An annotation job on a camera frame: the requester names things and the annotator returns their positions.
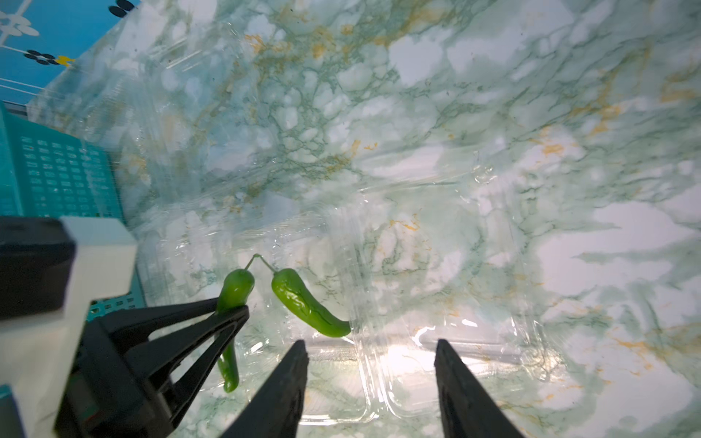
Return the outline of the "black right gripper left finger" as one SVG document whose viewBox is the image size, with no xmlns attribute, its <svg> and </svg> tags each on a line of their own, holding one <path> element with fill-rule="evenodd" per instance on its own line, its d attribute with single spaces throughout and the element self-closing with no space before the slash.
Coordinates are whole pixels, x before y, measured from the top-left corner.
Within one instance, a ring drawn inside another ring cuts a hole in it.
<svg viewBox="0 0 701 438">
<path fill-rule="evenodd" d="M 295 341 L 222 437 L 296 437 L 304 409 L 308 366 L 305 342 Z"/>
</svg>

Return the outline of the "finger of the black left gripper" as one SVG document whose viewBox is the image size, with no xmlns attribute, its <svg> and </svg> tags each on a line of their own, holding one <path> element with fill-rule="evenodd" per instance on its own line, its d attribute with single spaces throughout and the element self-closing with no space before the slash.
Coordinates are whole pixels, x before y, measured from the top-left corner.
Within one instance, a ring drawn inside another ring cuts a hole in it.
<svg viewBox="0 0 701 438">
<path fill-rule="evenodd" d="M 247 306 L 204 314 L 155 330 L 126 352 L 137 377 L 146 380 L 177 427 L 226 347 L 249 319 Z"/>
<path fill-rule="evenodd" d="M 110 313 L 96 322 L 116 345 L 138 345 L 148 341 L 155 330 L 212 313 L 216 307 L 217 299 L 206 299 L 179 305 L 133 308 Z"/>
</svg>

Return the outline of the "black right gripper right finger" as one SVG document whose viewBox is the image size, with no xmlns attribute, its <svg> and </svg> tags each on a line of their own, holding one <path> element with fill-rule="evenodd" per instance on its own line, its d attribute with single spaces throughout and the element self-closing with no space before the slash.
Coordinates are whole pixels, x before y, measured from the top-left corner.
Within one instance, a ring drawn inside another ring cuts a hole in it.
<svg viewBox="0 0 701 438">
<path fill-rule="evenodd" d="M 446 339 L 436 346 L 436 383 L 447 438 L 524 438 Z"/>
</svg>

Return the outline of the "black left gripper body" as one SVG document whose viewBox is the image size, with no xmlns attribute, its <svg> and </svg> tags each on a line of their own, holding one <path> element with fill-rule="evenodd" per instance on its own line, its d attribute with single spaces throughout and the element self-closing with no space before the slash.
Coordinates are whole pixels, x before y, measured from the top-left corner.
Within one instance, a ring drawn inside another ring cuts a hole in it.
<svg viewBox="0 0 701 438">
<path fill-rule="evenodd" d="M 58 437 L 168 437 L 175 427 L 146 380 L 136 376 L 126 352 L 146 341 L 127 338 L 122 319 L 86 324 L 55 421 Z"/>
</svg>

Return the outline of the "clear clamshell with peppers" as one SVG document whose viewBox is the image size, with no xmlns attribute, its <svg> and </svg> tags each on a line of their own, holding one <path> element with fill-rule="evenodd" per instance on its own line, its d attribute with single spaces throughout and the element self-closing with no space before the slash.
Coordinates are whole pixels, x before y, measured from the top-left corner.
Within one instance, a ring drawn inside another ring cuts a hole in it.
<svg viewBox="0 0 701 438">
<path fill-rule="evenodd" d="M 310 357 L 312 426 L 435 414 L 442 340 L 499 402 L 548 374 L 500 212 L 368 200 L 267 224 L 180 211 L 136 234 L 152 305 L 214 299 L 238 268 L 255 279 L 234 343 L 239 386 L 210 373 L 185 419 L 196 430 L 229 423 L 295 341 Z"/>
</svg>

